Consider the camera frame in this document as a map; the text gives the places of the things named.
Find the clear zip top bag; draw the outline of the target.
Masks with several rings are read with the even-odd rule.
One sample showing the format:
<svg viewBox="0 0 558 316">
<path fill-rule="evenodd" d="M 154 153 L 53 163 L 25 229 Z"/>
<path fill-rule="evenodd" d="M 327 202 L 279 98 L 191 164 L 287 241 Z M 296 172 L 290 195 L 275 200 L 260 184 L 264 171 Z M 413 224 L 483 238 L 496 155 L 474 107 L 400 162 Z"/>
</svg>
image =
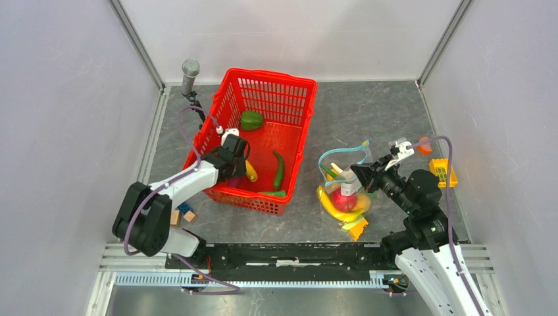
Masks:
<svg viewBox="0 0 558 316">
<path fill-rule="evenodd" d="M 384 202 L 384 198 L 377 192 L 368 193 L 362 187 L 361 183 L 357 179 L 356 175 L 350 169 L 352 164 L 361 164 L 361 163 L 371 163 L 373 162 L 372 152 L 370 150 L 370 141 L 365 140 L 360 145 L 355 147 L 339 147 L 335 149 L 330 149 L 323 153 L 320 158 L 318 159 L 317 167 L 320 171 L 320 175 L 322 177 L 322 183 L 318 186 L 324 186 L 326 191 L 330 194 L 335 189 L 339 188 L 341 193 L 344 196 L 350 196 L 351 194 L 355 193 L 362 193 L 367 194 L 371 199 L 371 205 L 369 210 L 362 215 L 362 217 L 366 217 L 369 213 L 377 210 L 382 206 Z M 331 168 L 330 164 L 335 163 L 341 169 L 344 170 L 345 176 L 347 180 L 345 181 L 327 181 L 326 175 L 323 171 L 321 171 L 319 165 L 324 165 Z M 324 216 L 327 219 L 335 222 L 338 226 L 342 227 L 343 223 L 337 221 L 333 217 L 331 217 L 322 207 L 322 211 L 324 212 Z"/>
</svg>

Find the long green chili pepper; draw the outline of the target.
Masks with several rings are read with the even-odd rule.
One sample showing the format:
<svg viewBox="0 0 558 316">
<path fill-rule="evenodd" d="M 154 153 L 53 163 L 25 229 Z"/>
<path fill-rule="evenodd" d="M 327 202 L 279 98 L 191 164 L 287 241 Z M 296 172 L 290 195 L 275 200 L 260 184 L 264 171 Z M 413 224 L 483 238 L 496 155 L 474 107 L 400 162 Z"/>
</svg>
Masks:
<svg viewBox="0 0 558 316">
<path fill-rule="evenodd" d="M 334 170 L 334 169 L 329 169 L 328 167 L 324 166 L 324 165 L 319 165 L 321 171 L 323 171 L 326 175 L 326 180 L 327 181 L 331 181 L 334 180 L 338 173 Z"/>
</svg>

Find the red apple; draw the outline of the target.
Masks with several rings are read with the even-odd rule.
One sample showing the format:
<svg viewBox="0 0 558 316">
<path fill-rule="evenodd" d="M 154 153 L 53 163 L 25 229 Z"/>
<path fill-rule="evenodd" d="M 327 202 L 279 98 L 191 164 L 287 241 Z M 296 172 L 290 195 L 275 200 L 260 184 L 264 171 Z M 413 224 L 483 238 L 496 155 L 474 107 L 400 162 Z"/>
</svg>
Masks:
<svg viewBox="0 0 558 316">
<path fill-rule="evenodd" d="M 330 194 L 330 199 L 333 206 L 343 213 L 351 212 L 357 204 L 357 194 L 344 196 L 339 190 Z"/>
</svg>

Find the yellow banana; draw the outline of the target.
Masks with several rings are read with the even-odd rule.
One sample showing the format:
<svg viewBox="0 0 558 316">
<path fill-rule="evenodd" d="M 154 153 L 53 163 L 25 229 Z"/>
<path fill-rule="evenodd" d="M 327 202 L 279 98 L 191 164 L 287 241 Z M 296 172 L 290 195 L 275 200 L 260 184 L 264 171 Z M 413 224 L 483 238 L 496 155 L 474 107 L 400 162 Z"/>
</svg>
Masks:
<svg viewBox="0 0 558 316">
<path fill-rule="evenodd" d="M 370 199 L 366 194 L 355 193 L 351 196 L 343 196 L 339 188 L 329 194 L 324 186 L 319 186 L 317 196 L 323 209 L 343 224 L 356 221 L 370 207 Z"/>
</svg>

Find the yellow orange peach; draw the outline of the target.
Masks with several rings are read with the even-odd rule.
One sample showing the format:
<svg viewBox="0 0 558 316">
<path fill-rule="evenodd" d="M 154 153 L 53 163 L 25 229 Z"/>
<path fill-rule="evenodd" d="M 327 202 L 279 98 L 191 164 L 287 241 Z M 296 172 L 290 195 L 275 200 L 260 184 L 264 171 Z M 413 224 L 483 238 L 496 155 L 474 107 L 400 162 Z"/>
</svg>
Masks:
<svg viewBox="0 0 558 316">
<path fill-rule="evenodd" d="M 355 205 L 356 211 L 366 212 L 369 210 L 371 205 L 371 199 L 367 194 L 359 194 L 357 196 L 357 204 Z"/>
</svg>

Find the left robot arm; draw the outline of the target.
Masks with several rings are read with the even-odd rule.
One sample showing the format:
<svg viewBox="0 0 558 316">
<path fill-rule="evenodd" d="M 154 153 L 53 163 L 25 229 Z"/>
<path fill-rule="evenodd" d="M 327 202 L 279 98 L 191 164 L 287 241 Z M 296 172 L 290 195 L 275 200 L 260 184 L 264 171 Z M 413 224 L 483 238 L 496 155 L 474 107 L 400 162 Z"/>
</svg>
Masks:
<svg viewBox="0 0 558 316">
<path fill-rule="evenodd" d="M 226 132 L 220 146 L 198 156 L 195 163 L 174 176 L 150 185 L 131 184 L 112 227 L 113 235 L 124 244 L 125 254 L 181 255 L 189 267 L 201 267 L 207 251 L 200 246 L 200 237 L 182 228 L 172 228 L 171 214 L 195 194 L 245 176 L 249 153 L 246 139 Z"/>
</svg>

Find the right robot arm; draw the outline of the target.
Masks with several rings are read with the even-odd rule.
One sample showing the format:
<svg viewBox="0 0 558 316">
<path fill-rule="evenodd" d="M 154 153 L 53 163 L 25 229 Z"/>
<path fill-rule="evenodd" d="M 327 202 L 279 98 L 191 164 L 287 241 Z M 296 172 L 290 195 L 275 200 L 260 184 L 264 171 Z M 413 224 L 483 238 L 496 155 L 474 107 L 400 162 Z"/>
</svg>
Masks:
<svg viewBox="0 0 558 316">
<path fill-rule="evenodd" d="M 438 177 L 417 169 L 403 178 L 397 166 L 389 166 L 390 159 L 350 167 L 367 192 L 382 191 L 406 214 L 405 229 L 381 240 L 382 264 L 403 272 L 435 315 L 490 315 L 439 206 Z"/>
</svg>

